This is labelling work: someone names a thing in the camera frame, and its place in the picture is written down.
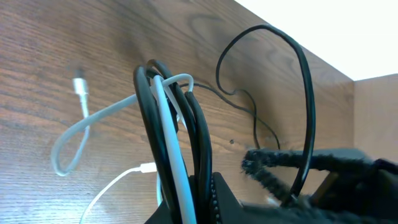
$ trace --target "black wire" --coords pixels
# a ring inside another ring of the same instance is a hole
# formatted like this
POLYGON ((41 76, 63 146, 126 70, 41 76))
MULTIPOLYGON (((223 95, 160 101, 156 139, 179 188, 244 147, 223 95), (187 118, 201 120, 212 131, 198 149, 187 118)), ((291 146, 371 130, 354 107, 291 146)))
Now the black wire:
POLYGON ((308 170, 310 167, 311 163, 311 157, 312 157, 312 151, 313 151, 313 145, 315 142, 315 100, 314 100, 314 94, 313 94, 313 88, 312 88, 312 80, 311 80, 311 73, 310 73, 310 68, 308 66, 307 59, 305 58, 304 52, 301 48, 301 46, 291 37, 289 37, 287 34, 282 32, 281 30, 272 27, 270 25, 257 25, 254 27, 250 27, 240 33, 238 36, 236 36, 229 44, 228 46, 224 49, 223 53, 220 55, 220 58, 218 59, 217 67, 216 67, 216 82, 218 88, 225 94, 227 95, 234 95, 237 91, 239 90, 234 90, 231 93, 225 91, 220 84, 220 67, 221 63, 226 55, 226 53, 230 50, 230 48, 242 37, 244 37, 246 34, 258 30, 258 29, 265 29, 268 31, 271 31, 273 34, 278 35, 281 37, 284 41, 286 41, 295 51, 297 54, 298 58, 298 63, 300 64, 300 68, 302 71, 302 76, 303 76, 303 82, 304 82, 304 91, 305 91, 305 107, 307 109, 307 129, 305 132, 305 141, 304 141, 304 149, 303 149, 303 164, 300 166, 297 172, 297 176, 294 180, 293 186, 290 190, 291 197, 284 201, 282 205, 288 204, 294 196, 298 196, 303 185, 305 182, 305 179, 307 178, 308 175, 308 170))
POLYGON ((163 134, 159 110, 146 79, 146 70, 138 66, 134 70, 134 87, 136 88, 142 119, 149 139, 150 148, 159 172, 164 199, 170 209, 174 223, 181 223, 180 206, 178 204, 177 191, 175 188, 173 174, 170 166, 169 156, 163 134))
MULTIPOLYGON (((238 110, 244 111, 244 112, 250 114, 253 118, 258 119, 265 127, 267 127, 268 129, 270 129, 271 133, 272 133, 272 134, 274 135, 274 137, 275 137, 276 143, 277 143, 277 145, 278 145, 278 150, 280 150, 280 144, 279 144, 279 139, 278 139, 278 137, 276 136, 275 132, 268 126, 268 124, 265 123, 261 118, 258 117, 258 115, 257 115, 257 110, 254 110, 254 112, 253 112, 253 111, 251 111, 251 110, 249 110, 249 109, 247 109, 247 108, 238 106, 238 105, 232 103, 231 101, 229 101, 229 99, 225 98, 225 96, 223 96, 223 95, 222 95, 220 92, 218 92, 217 90, 215 90, 215 89, 213 89, 213 88, 210 88, 210 87, 208 87, 208 86, 206 86, 206 85, 202 85, 202 84, 200 84, 200 83, 194 83, 193 85, 212 91, 212 92, 213 92, 214 94, 216 94, 220 99, 222 99, 225 103, 231 105, 233 108, 236 108, 236 109, 238 109, 238 110)), ((181 84, 181 85, 180 85, 180 87, 185 87, 185 86, 188 86, 188 83, 184 83, 184 84, 181 84)))
POLYGON ((198 183, 198 222, 209 222, 209 202, 211 184, 212 150, 210 134, 207 127, 205 115, 192 92, 185 92, 185 97, 192 109, 196 121, 197 138, 200 148, 200 173, 198 183))

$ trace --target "black cable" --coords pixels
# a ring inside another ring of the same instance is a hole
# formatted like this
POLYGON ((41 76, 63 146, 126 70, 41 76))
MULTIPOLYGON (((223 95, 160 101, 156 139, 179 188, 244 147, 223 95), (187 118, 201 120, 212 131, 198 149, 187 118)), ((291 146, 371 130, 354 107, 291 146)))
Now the black cable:
POLYGON ((265 29, 268 31, 271 31, 273 34, 278 35, 281 37, 284 41, 286 41, 295 51, 297 54, 298 58, 298 63, 300 64, 300 68, 302 71, 302 76, 303 76, 303 82, 304 82, 304 91, 305 91, 305 107, 307 109, 307 129, 305 132, 305 141, 304 141, 304 149, 303 149, 303 164, 300 166, 297 176, 294 180, 293 186, 290 190, 290 194, 292 197, 290 197, 288 200, 284 201, 282 205, 286 205, 289 203, 294 196, 299 195, 305 179, 307 178, 308 170, 310 167, 311 163, 311 157, 312 157, 312 151, 313 151, 313 145, 315 142, 315 100, 314 100, 314 94, 313 94, 313 88, 312 88, 312 80, 311 80, 311 73, 310 73, 310 68, 308 66, 307 59, 305 58, 304 52, 301 48, 301 46, 291 37, 289 37, 287 34, 282 32, 281 30, 272 27, 270 25, 257 25, 254 27, 250 27, 240 33, 238 36, 236 36, 229 44, 228 46, 224 49, 223 53, 220 55, 220 58, 218 59, 217 67, 216 67, 216 82, 218 88, 225 94, 227 95, 234 95, 237 91, 239 90, 234 90, 231 93, 225 91, 220 84, 220 67, 221 63, 226 55, 226 53, 230 50, 230 48, 242 37, 244 37, 246 34, 259 30, 259 29, 265 29))
POLYGON ((205 115, 192 92, 185 92, 185 97, 192 109, 196 121, 197 138, 200 148, 200 173, 198 183, 198 215, 199 223, 208 223, 210 184, 212 174, 212 150, 210 134, 207 127, 205 115))
MULTIPOLYGON (((268 130, 270 130, 270 132, 272 133, 272 135, 274 135, 275 140, 276 140, 276 143, 277 143, 277 145, 278 145, 278 149, 280 150, 279 139, 278 139, 278 137, 276 136, 275 132, 272 130, 272 128, 271 128, 266 122, 264 122, 261 118, 258 117, 258 115, 257 115, 257 107, 256 107, 256 102, 255 102, 255 101, 253 101, 253 105, 254 105, 254 109, 255 109, 255 110, 254 110, 254 112, 252 112, 251 110, 249 110, 249 109, 247 109, 247 108, 244 108, 244 107, 241 107, 241 106, 238 106, 238 105, 232 103, 231 101, 229 101, 229 99, 225 98, 225 96, 223 96, 220 92, 218 92, 217 90, 215 90, 215 89, 213 89, 213 88, 210 88, 210 87, 208 87, 208 86, 206 86, 206 85, 202 85, 202 84, 200 84, 200 83, 194 83, 193 85, 198 86, 198 87, 201 87, 201 88, 204 88, 204 89, 206 89, 206 90, 212 91, 212 92, 213 92, 214 94, 216 94, 220 99, 222 99, 225 103, 231 105, 233 108, 236 108, 236 109, 238 109, 238 110, 241 110, 241 111, 244 111, 244 112, 250 114, 250 115, 251 115, 253 118, 255 118, 256 120, 258 119, 265 127, 267 127, 268 130)), ((184 83, 184 84, 181 84, 181 85, 180 85, 180 87, 185 87, 185 86, 188 86, 188 83, 184 83)))
POLYGON ((143 66, 136 67, 133 76, 134 87, 136 88, 136 95, 150 148, 162 183, 164 199, 169 207, 174 223, 181 223, 180 206, 178 204, 169 155, 167 154, 160 114, 145 74, 146 70, 143 66))
MULTIPOLYGON (((148 66, 148 68, 155 67, 159 71, 159 73, 163 76, 164 79, 167 79, 167 78, 170 78, 173 76, 172 73, 170 72, 170 70, 167 68, 167 66, 158 60, 154 60, 154 59, 149 60, 147 62, 147 66, 148 66)), ((156 73, 152 72, 152 73, 148 73, 147 75, 156 75, 156 73)), ((195 181, 198 183, 198 177, 199 177, 199 172, 200 172, 200 149, 199 149, 199 143, 198 143, 198 140, 196 137, 195 118, 192 115, 188 101, 184 97, 184 94, 183 94, 181 88, 176 83, 171 84, 169 87, 170 87, 175 99, 177 100, 178 106, 180 107, 182 116, 185 120, 185 124, 187 125, 189 140, 190 140, 191 149, 192 149, 193 170, 194 170, 194 174, 195 174, 195 181)))

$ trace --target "wooden surface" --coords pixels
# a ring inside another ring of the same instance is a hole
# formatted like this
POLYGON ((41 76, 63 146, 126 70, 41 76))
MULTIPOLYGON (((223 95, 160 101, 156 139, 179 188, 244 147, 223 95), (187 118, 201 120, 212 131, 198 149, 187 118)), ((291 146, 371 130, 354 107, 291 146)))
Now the wooden surface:
MULTIPOLYGON (((2 0, 0 15, 0 223, 76 223, 111 179, 153 160, 134 105, 92 126, 76 171, 68 177, 54 174, 52 144, 81 119, 69 66, 86 70, 93 113, 133 94, 132 70, 151 58, 215 86, 216 62, 228 42, 264 23, 234 1, 2 0)), ((352 147, 353 82, 305 53, 317 106, 315 147, 352 147)), ((248 35, 225 58, 221 82, 254 95, 282 149, 302 149, 302 77, 286 43, 266 31, 248 35)), ((222 173, 238 199, 263 202, 266 191, 240 168, 245 150, 254 145, 252 118, 206 90, 195 88, 195 95, 208 122, 214 171, 222 173)), ((244 97, 228 98, 251 107, 244 97)), ((180 130, 192 173, 187 132, 180 130)), ((262 146, 275 149, 260 124, 259 134, 262 146)), ((73 138, 61 153, 64 164, 80 139, 73 138)), ((296 170, 277 173, 291 183, 296 170)), ((313 191, 323 176, 310 173, 304 192, 313 191)), ((143 223, 155 209, 155 174, 131 174, 99 200, 87 222, 143 223)))
POLYGON ((355 82, 354 145, 398 162, 398 74, 355 82))

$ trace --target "cable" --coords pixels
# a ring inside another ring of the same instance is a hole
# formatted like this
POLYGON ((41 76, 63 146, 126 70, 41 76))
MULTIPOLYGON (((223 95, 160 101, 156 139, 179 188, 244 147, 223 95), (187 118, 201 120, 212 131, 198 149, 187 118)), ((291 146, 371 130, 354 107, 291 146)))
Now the cable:
POLYGON ((93 208, 94 204, 100 199, 100 197, 109 189, 111 188, 117 181, 122 179, 125 175, 128 175, 131 172, 138 172, 141 171, 142 173, 147 173, 147 172, 156 172, 156 165, 154 162, 146 163, 146 164, 141 164, 139 167, 131 168, 123 173, 119 174, 115 179, 113 179, 110 183, 107 184, 104 189, 102 189, 98 195, 95 196, 95 198, 87 205, 85 211, 80 217, 80 222, 79 224, 83 224, 88 212, 93 208))
POLYGON ((209 223, 209 203, 211 197, 212 148, 205 115, 191 91, 185 92, 185 97, 192 109, 196 121, 197 138, 200 148, 200 173, 198 181, 198 219, 200 223, 209 223))
POLYGON ((174 130, 174 123, 170 113, 169 104, 167 103, 166 95, 162 86, 162 79, 163 78, 161 76, 156 75, 154 77, 154 82, 160 110, 160 120, 162 121, 163 134, 167 146, 167 154, 169 155, 173 173, 172 176, 177 190, 178 202, 180 204, 182 223, 195 224, 197 221, 191 189, 187 173, 182 169, 182 167, 184 167, 184 162, 177 139, 177 133, 174 130))
MULTIPOLYGON (((171 83, 182 81, 182 80, 188 80, 190 83, 189 89, 193 88, 193 78, 188 74, 174 75, 174 76, 164 80, 162 82, 162 84, 164 86, 166 86, 165 89, 167 89, 167 86, 169 86, 171 83)), ((64 133, 62 133, 61 136, 59 136, 58 139, 55 141, 55 143, 52 147, 52 150, 51 150, 51 164, 52 164, 52 167, 54 168, 55 173, 58 174, 59 176, 64 177, 64 176, 68 175, 70 173, 70 171, 72 171, 77 166, 77 164, 80 160, 81 154, 83 152, 85 143, 88 139, 88 134, 86 134, 86 133, 88 132, 87 130, 90 130, 90 125, 92 125, 93 123, 95 123, 95 122, 129 106, 129 105, 132 105, 136 102, 137 102, 136 95, 129 96, 117 103, 112 104, 111 106, 108 106, 100 111, 93 113, 90 116, 87 116, 83 120, 72 125, 64 133), (83 137, 83 140, 80 144, 79 150, 77 150, 75 157, 73 158, 73 160, 70 163, 70 165, 68 166, 68 168, 66 170, 63 170, 61 168, 60 160, 59 160, 60 152, 63 148, 63 145, 65 145, 69 141, 69 139, 71 139, 75 134, 77 134, 83 130, 85 130, 85 137, 83 137)))
POLYGON ((134 87, 136 88, 137 100, 148 136, 150 149, 158 168, 160 181, 171 218, 175 223, 181 223, 180 206, 178 203, 177 189, 173 178, 172 166, 167 152, 167 146, 162 128, 158 106, 152 96, 146 79, 146 70, 138 66, 133 72, 134 87))
MULTIPOLYGON (((225 96, 223 96, 223 95, 222 95, 220 92, 218 92, 217 90, 215 90, 215 89, 213 89, 213 88, 210 88, 210 87, 208 87, 208 86, 206 86, 206 85, 203 85, 203 84, 200 84, 200 83, 194 83, 193 85, 194 85, 194 86, 201 87, 201 88, 204 88, 204 89, 206 89, 206 90, 212 91, 212 92, 213 92, 214 94, 216 94, 220 99, 222 99, 225 103, 229 104, 229 105, 232 106, 233 108, 236 108, 236 109, 238 109, 238 110, 244 111, 244 112, 250 114, 253 118, 258 119, 265 127, 267 127, 267 128, 271 131, 272 135, 274 135, 275 140, 276 140, 277 145, 278 145, 278 150, 280 150, 280 144, 279 144, 279 139, 278 139, 277 135, 275 134, 275 132, 272 130, 272 128, 269 127, 269 125, 268 125, 265 121, 263 121, 260 117, 258 117, 258 115, 257 115, 257 110, 254 110, 254 112, 252 112, 251 110, 249 110, 249 109, 247 109, 247 108, 238 106, 238 105, 234 104, 233 102, 229 101, 229 99, 225 98, 225 96)), ((188 86, 188 83, 184 83, 184 84, 181 84, 181 85, 180 85, 180 87, 185 87, 185 86, 188 86)))
MULTIPOLYGON (((147 62, 147 71, 151 68, 155 67, 158 69, 160 75, 163 76, 164 79, 172 77, 171 71, 167 68, 166 65, 164 65, 162 62, 158 60, 149 60, 147 62)), ((154 72, 152 70, 149 70, 150 72, 147 72, 147 75, 151 76, 154 75, 154 72)), ((199 171, 200 171, 200 150, 199 150, 199 143, 196 138, 196 130, 195 130, 195 119, 192 115, 191 109, 189 107, 189 104, 187 102, 187 99, 184 97, 184 94, 181 90, 181 88, 174 83, 173 85, 170 86, 170 89, 175 96, 177 102, 178 102, 178 107, 181 109, 182 115, 179 115, 179 117, 185 120, 186 122, 186 129, 188 130, 188 136, 189 140, 191 143, 191 150, 192 150, 192 159, 193 159, 193 171, 194 171, 194 176, 195 176, 195 182, 198 183, 198 177, 199 177, 199 171)))
POLYGON ((159 173, 156 173, 156 202, 159 207, 163 201, 162 197, 162 183, 160 182, 159 173))
POLYGON ((300 166, 297 172, 297 176, 294 180, 293 186, 290 190, 291 197, 282 202, 282 205, 287 205, 291 200, 294 199, 294 197, 298 196, 300 194, 300 191, 304 185, 305 179, 307 178, 307 174, 309 171, 310 163, 311 163, 311 157, 312 157, 312 152, 313 152, 313 145, 315 142, 315 125, 316 125, 316 118, 315 118, 315 100, 314 100, 314 94, 313 94, 313 88, 312 88, 312 80, 311 80, 311 73, 310 73, 310 68, 308 66, 307 59, 305 58, 305 54, 300 46, 293 38, 289 37, 287 34, 285 34, 283 31, 270 26, 270 25, 257 25, 254 27, 250 27, 240 33, 238 36, 236 36, 229 44, 228 46, 224 49, 223 53, 220 55, 220 58, 218 59, 217 62, 217 67, 216 67, 216 82, 218 88, 225 94, 227 95, 234 95, 237 91, 239 90, 234 90, 231 93, 227 92, 226 90, 223 89, 223 87, 220 84, 220 67, 221 63, 227 54, 227 52, 230 50, 230 48, 242 37, 244 37, 246 34, 259 30, 259 29, 265 29, 268 31, 271 31, 273 34, 281 37, 284 41, 286 41, 294 50, 294 52, 297 54, 298 58, 298 63, 300 64, 302 76, 303 76, 303 82, 304 82, 304 91, 305 91, 305 107, 307 109, 307 128, 305 131, 305 140, 304 140, 304 148, 303 148, 303 158, 304 162, 300 166))
MULTIPOLYGON (((84 79, 82 69, 75 70, 75 77, 73 78, 73 87, 75 89, 75 93, 79 96, 80 99, 80 107, 83 113, 83 117, 87 118, 90 113, 88 111, 87 106, 87 99, 88 99, 88 86, 87 81, 84 79)), ((75 156, 73 157, 72 161, 67 165, 66 169, 62 169, 59 161, 57 162, 57 166, 54 167, 58 175, 66 176, 68 175, 73 169, 76 168, 77 164, 79 163, 81 154, 86 146, 86 142, 90 136, 90 126, 86 126, 84 128, 84 135, 83 139, 81 140, 79 149, 76 151, 75 156)))

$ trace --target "usb connector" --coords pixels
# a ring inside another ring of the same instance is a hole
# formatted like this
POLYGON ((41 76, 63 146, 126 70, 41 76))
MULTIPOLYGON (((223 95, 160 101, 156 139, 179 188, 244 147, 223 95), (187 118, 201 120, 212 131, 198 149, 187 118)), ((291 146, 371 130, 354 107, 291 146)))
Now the usb connector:
POLYGON ((80 97, 81 110, 83 117, 86 118, 89 115, 87 100, 88 100, 88 85, 84 78, 84 70, 78 68, 75 70, 75 77, 73 78, 73 87, 75 93, 80 97))

